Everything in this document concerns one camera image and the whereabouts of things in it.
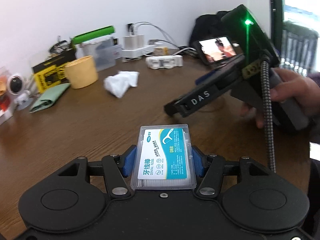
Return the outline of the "person's right hand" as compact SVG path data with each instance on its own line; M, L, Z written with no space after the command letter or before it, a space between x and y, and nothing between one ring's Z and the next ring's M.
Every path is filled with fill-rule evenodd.
M302 76L292 70L274 68L282 83L270 90L271 100L283 102L295 98L305 115L311 117L319 129L319 72Z

